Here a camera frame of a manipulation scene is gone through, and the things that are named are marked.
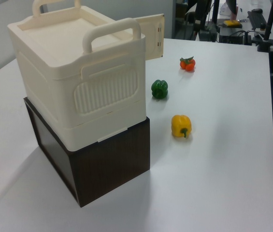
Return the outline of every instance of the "yellow bell pepper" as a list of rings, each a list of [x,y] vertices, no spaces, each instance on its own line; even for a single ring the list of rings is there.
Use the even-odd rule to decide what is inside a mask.
[[[192,125],[190,118],[186,115],[175,115],[172,118],[172,135],[176,137],[187,137],[191,133]]]

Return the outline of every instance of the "yellow object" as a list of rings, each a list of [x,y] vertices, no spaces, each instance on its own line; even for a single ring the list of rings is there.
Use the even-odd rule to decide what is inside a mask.
[[[188,137],[191,133],[192,125],[190,118],[186,115],[175,115],[172,118],[172,135],[176,137]]]
[[[241,23],[236,20],[226,20],[223,22],[227,27],[239,26]]]

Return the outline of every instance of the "box handle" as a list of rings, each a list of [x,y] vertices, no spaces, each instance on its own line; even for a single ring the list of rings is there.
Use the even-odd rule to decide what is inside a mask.
[[[84,54],[92,52],[92,41],[96,38],[113,34],[126,29],[133,29],[133,39],[137,40],[141,38],[141,26],[133,18],[125,18],[113,23],[107,23],[104,25],[96,26],[92,30],[88,31],[83,38],[83,50]]]
[[[40,11],[40,6],[49,4],[49,3],[54,3],[54,2],[59,2],[59,1],[64,1],[64,0],[34,0],[33,5],[32,5],[32,12],[34,17],[38,17],[41,14]],[[74,5],[76,8],[80,8],[80,0],[74,0]]]

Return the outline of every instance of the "pepper stem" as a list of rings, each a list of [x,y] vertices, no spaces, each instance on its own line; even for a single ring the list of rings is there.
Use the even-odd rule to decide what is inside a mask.
[[[188,131],[187,128],[182,128],[182,129],[180,130],[180,133],[183,133],[183,134],[184,134],[184,137],[186,138],[186,137],[187,137],[187,131]]]

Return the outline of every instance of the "bell pepper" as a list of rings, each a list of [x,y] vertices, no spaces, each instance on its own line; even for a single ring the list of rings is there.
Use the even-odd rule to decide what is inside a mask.
[[[165,98],[168,94],[167,88],[168,84],[166,81],[156,80],[151,86],[152,96],[154,96],[157,99]]]
[[[175,137],[187,137],[191,133],[190,118],[186,115],[175,115],[172,118],[172,135]]]

